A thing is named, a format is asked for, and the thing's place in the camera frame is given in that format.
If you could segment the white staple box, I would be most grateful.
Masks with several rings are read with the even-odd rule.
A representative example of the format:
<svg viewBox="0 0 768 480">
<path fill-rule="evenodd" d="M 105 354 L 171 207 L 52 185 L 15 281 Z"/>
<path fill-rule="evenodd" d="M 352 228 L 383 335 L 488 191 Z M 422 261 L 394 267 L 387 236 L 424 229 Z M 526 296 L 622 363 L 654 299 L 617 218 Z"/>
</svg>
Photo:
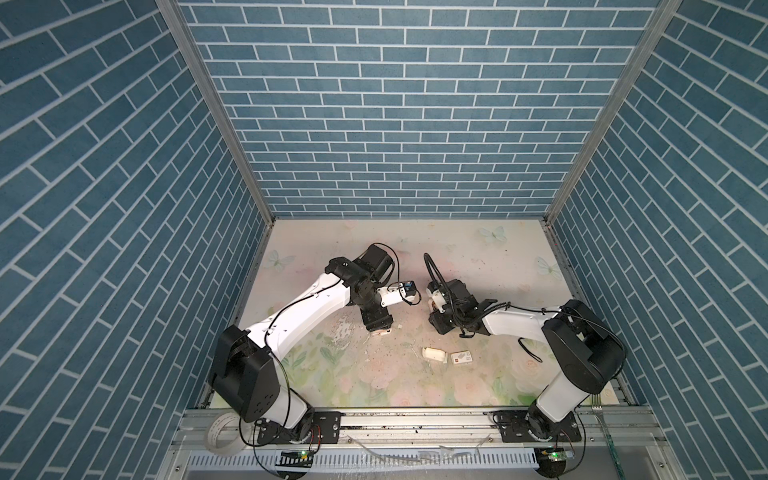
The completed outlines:
<svg viewBox="0 0 768 480">
<path fill-rule="evenodd" d="M 453 365 L 464 365 L 473 362 L 473 357 L 470 351 L 464 350 L 454 352 L 450 354 L 450 363 Z"/>
</svg>

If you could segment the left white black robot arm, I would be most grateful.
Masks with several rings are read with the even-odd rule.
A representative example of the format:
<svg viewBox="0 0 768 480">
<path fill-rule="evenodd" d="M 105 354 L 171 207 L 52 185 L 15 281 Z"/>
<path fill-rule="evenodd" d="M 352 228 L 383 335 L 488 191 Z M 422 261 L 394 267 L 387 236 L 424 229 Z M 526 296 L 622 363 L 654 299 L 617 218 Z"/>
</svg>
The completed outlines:
<svg viewBox="0 0 768 480">
<path fill-rule="evenodd" d="M 357 258 L 331 259 L 317 280 L 278 312 L 245 329 L 227 327 L 219 336 L 208 383 L 241 420 L 267 420 L 292 441 L 313 429 L 314 408 L 290 387 L 281 360 L 320 322 L 347 306 L 360 310 L 370 332 L 388 330 L 388 307 L 416 305 L 421 294 L 413 281 L 393 279 L 396 252 L 374 243 Z"/>
</svg>

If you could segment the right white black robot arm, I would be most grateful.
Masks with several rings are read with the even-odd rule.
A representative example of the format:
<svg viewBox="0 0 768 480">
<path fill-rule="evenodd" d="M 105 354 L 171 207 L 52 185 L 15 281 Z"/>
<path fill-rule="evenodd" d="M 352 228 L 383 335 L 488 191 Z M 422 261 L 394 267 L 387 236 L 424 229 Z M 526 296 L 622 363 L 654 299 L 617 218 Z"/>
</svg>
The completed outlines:
<svg viewBox="0 0 768 480">
<path fill-rule="evenodd" d="M 533 309 L 479 301 L 464 282 L 447 281 L 429 254 L 423 259 L 430 277 L 429 323 L 439 334 L 457 329 L 462 338 L 511 336 L 543 343 L 553 354 L 559 371 L 525 417 L 533 438 L 551 440 L 576 407 L 621 372 L 627 358 L 624 343 L 584 302 L 571 299 L 557 308 Z"/>
</svg>

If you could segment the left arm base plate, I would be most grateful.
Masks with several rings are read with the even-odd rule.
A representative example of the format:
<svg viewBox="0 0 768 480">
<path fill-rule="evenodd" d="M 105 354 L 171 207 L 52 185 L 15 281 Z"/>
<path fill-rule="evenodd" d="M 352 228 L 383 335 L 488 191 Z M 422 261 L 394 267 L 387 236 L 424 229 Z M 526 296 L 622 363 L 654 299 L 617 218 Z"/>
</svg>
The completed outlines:
<svg viewBox="0 0 768 480">
<path fill-rule="evenodd" d="M 340 411 L 310 410 L 291 428 L 283 426 L 281 422 L 263 418 L 258 421 L 257 444 L 307 443 L 309 438 L 312 438 L 313 444 L 321 446 L 337 444 L 342 416 Z"/>
</svg>

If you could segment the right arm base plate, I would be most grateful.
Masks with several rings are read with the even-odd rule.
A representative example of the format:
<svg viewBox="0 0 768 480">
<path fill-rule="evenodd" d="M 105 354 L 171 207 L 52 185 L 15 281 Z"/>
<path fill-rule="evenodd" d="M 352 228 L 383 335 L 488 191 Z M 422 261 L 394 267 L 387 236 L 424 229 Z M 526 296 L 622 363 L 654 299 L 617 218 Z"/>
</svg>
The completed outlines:
<svg viewBox="0 0 768 480">
<path fill-rule="evenodd" d="M 554 442 L 583 439 L 582 428 L 574 412 L 553 422 L 541 413 L 522 409 L 497 410 L 488 414 L 491 423 L 499 431 L 504 443 Z"/>
</svg>

